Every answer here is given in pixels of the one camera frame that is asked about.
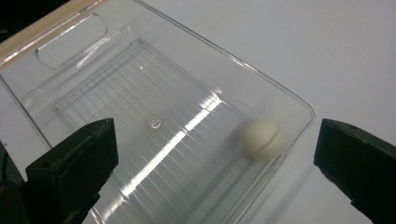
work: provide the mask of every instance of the white table surface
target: white table surface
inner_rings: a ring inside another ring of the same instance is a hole
[[[313,126],[242,223],[371,223],[313,158],[323,118],[356,125],[396,145],[396,1],[145,2],[263,71],[316,112]],[[27,120],[13,120],[8,108],[13,102],[3,86],[0,93],[0,119],[9,120],[4,123],[10,136]],[[10,154],[24,169],[43,152]]]

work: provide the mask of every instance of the white ball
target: white ball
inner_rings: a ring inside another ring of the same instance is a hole
[[[244,150],[255,160],[269,160],[280,155],[285,142],[279,125],[269,119],[253,120],[242,133]]]

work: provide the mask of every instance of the plastic bin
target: plastic bin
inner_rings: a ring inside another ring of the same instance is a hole
[[[3,61],[3,84],[49,149],[114,118],[120,165],[92,209],[97,223],[238,222],[312,122],[312,108],[140,1],[98,2]],[[254,119],[279,124],[282,155],[244,153],[240,135]]]

